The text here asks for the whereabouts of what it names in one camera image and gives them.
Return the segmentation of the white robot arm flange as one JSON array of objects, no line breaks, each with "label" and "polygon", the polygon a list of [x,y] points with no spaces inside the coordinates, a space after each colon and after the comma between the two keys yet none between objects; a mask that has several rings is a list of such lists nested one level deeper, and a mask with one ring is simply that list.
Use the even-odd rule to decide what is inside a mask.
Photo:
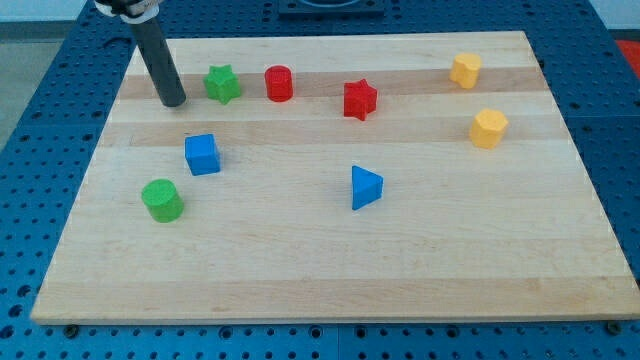
[{"label": "white robot arm flange", "polygon": [[119,17],[123,22],[139,25],[159,14],[163,0],[94,0],[99,12],[108,17]]}]

